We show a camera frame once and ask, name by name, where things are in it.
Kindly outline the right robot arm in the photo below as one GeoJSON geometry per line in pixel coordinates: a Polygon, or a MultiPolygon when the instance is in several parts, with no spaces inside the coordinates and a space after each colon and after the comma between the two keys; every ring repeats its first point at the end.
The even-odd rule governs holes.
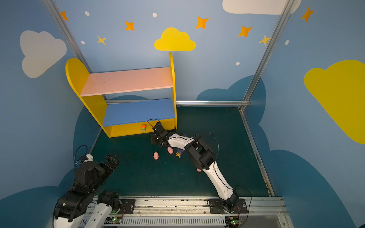
{"type": "Polygon", "coordinates": [[[213,150],[205,140],[197,135],[185,137],[164,129],[160,122],[153,126],[153,144],[168,146],[187,152],[195,167],[203,171],[217,190],[222,207],[227,213],[233,213],[237,208],[239,196],[224,178],[219,170],[213,150]]]}

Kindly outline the left aluminium frame post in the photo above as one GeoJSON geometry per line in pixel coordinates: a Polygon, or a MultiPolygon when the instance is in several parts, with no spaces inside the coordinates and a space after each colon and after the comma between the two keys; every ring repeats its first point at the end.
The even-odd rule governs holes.
{"type": "Polygon", "coordinates": [[[50,13],[51,17],[53,18],[54,22],[58,26],[60,32],[62,33],[63,37],[65,38],[66,42],[70,46],[72,52],[74,53],[75,57],[79,59],[87,68],[89,73],[92,73],[92,70],[89,64],[86,61],[80,47],[78,46],[71,30],[67,25],[67,21],[63,18],[61,12],[58,9],[57,4],[54,0],[43,0],[48,12],[50,13]]]}

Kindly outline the aluminium front rail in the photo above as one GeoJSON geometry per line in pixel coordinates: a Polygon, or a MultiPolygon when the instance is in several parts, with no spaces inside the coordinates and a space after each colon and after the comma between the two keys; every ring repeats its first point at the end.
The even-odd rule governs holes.
{"type": "MultiPolygon", "coordinates": [[[[121,196],[135,199],[133,214],[118,215],[112,211],[108,217],[122,217],[119,226],[101,228],[225,228],[225,217],[239,217],[239,228],[292,228],[293,222],[281,197],[240,197],[248,204],[247,214],[211,214],[208,199],[218,197],[189,196],[121,196]]],[[[78,228],[86,228],[97,197],[88,206],[78,228]]]]}

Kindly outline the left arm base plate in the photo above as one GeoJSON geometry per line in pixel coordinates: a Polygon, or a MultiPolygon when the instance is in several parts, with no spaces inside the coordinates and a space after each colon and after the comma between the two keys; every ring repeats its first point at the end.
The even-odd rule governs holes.
{"type": "Polygon", "coordinates": [[[129,215],[134,213],[135,199],[120,199],[120,208],[117,211],[118,215],[129,215]]]}

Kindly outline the yellow toy shelf unit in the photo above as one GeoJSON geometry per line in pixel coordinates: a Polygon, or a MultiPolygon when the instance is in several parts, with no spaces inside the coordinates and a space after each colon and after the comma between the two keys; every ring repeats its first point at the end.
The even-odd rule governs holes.
{"type": "Polygon", "coordinates": [[[173,54],[169,66],[90,74],[84,64],[72,58],[65,66],[67,80],[75,94],[109,138],[153,132],[153,121],[166,130],[177,129],[176,83],[173,54]],[[104,95],[171,89],[172,97],[123,104],[107,104],[104,95]]]}

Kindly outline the pink toy pig far left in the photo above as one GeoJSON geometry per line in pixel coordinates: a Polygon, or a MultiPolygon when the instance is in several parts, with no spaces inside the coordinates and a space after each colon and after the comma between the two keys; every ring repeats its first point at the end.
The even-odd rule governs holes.
{"type": "Polygon", "coordinates": [[[158,159],[159,159],[159,154],[158,154],[158,152],[154,152],[153,157],[154,157],[154,159],[155,159],[155,160],[158,160],[158,159]]]}

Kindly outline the aluminium frame post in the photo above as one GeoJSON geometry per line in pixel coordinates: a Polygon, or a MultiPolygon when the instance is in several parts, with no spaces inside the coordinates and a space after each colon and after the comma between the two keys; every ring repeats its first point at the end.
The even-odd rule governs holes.
{"type": "Polygon", "coordinates": [[[92,70],[89,64],[86,61],[80,47],[78,46],[71,30],[67,25],[67,21],[63,18],[61,12],[58,9],[57,4],[54,0],[43,0],[48,12],[50,13],[51,17],[53,18],[54,22],[58,26],[60,32],[62,33],[63,37],[65,38],[66,42],[70,46],[72,52],[74,53],[75,57],[79,59],[87,68],[89,73],[92,73],[92,70]]]}
{"type": "Polygon", "coordinates": [[[275,49],[275,46],[291,16],[291,11],[294,8],[294,5],[297,1],[295,0],[289,0],[285,3],[282,13],[280,14],[280,17],[277,21],[277,24],[273,30],[273,33],[271,35],[271,39],[269,40],[269,43],[266,45],[266,48],[264,50],[263,56],[259,62],[259,65],[257,67],[257,70],[247,88],[247,91],[245,93],[245,96],[243,98],[243,105],[240,106],[240,112],[243,113],[245,107],[250,105],[250,99],[251,96],[259,82],[259,79],[261,78],[264,69],[275,49]]]}

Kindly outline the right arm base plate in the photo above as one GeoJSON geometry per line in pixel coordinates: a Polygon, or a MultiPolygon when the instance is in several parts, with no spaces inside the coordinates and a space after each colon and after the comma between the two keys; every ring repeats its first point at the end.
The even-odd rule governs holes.
{"type": "Polygon", "coordinates": [[[211,214],[247,214],[248,204],[245,199],[238,199],[237,204],[232,209],[224,207],[221,199],[208,199],[207,205],[211,214]]]}

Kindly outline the right aluminium frame post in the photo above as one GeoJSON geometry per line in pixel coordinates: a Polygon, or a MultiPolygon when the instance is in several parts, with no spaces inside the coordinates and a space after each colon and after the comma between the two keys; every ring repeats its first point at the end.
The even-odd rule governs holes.
{"type": "Polygon", "coordinates": [[[277,24],[273,30],[273,33],[271,35],[271,39],[269,40],[269,43],[266,45],[266,48],[264,50],[263,56],[259,62],[259,65],[257,67],[257,70],[247,88],[247,91],[245,93],[245,96],[243,98],[243,105],[240,106],[240,112],[243,113],[245,107],[250,105],[250,99],[251,96],[259,82],[259,79],[261,78],[264,69],[275,49],[275,46],[291,16],[291,11],[294,8],[294,5],[297,1],[295,0],[289,0],[285,3],[282,13],[280,14],[280,17],[277,21],[277,24]]]}

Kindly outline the circuit board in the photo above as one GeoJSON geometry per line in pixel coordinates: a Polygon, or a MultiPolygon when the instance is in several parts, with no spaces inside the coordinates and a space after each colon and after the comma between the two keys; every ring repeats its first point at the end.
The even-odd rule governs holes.
{"type": "Polygon", "coordinates": [[[239,217],[225,217],[226,228],[238,228],[241,225],[239,217]]]}
{"type": "Polygon", "coordinates": [[[123,223],[122,217],[107,217],[104,225],[119,226],[121,223],[123,223]]]}

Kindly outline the purple yellow star toy figure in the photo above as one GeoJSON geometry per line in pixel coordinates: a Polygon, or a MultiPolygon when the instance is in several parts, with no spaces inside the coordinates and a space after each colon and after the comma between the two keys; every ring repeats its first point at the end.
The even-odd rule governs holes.
{"type": "Polygon", "coordinates": [[[185,150],[178,148],[178,149],[177,149],[177,152],[176,152],[176,156],[177,156],[178,158],[181,158],[181,157],[182,157],[182,154],[183,154],[184,152],[185,152],[185,150]]]}

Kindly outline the pink toy pig centre left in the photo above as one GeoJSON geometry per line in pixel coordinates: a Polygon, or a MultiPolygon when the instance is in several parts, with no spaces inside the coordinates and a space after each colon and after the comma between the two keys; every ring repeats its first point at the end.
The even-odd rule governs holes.
{"type": "Polygon", "coordinates": [[[173,154],[173,152],[174,152],[174,150],[171,147],[168,147],[167,151],[168,151],[169,154],[173,154]]]}

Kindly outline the left circuit board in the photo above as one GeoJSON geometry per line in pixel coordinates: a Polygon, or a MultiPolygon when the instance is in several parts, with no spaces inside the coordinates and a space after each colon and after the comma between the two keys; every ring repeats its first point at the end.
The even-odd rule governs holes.
{"type": "Polygon", "coordinates": [[[119,226],[121,223],[123,223],[122,217],[107,217],[104,225],[119,226]]]}

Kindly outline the rear aluminium frame bar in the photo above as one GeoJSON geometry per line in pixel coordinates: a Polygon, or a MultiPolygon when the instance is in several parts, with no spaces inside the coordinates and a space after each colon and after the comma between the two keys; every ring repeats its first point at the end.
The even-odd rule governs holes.
{"type": "MultiPolygon", "coordinates": [[[[107,104],[123,104],[132,102],[143,102],[143,100],[105,100],[107,104]]],[[[250,101],[229,101],[229,100],[177,100],[176,106],[249,106],[250,101]]]]}

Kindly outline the right circuit board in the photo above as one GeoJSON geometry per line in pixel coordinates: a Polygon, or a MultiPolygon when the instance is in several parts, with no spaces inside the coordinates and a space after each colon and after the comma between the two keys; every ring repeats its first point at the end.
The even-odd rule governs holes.
{"type": "Polygon", "coordinates": [[[226,228],[238,228],[241,225],[239,217],[225,217],[226,228]]]}

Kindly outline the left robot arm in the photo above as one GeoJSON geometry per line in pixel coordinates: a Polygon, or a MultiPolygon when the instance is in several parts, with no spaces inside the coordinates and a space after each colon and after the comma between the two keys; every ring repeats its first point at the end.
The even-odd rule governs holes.
{"type": "MultiPolygon", "coordinates": [[[[93,202],[97,189],[119,165],[116,154],[107,155],[105,161],[94,161],[91,154],[79,158],[79,167],[74,170],[72,187],[61,196],[53,211],[52,227],[78,228],[84,219],[88,206],[93,202]]],[[[116,192],[103,191],[97,199],[95,209],[86,223],[86,228],[100,228],[112,211],[121,208],[116,192]]]]}

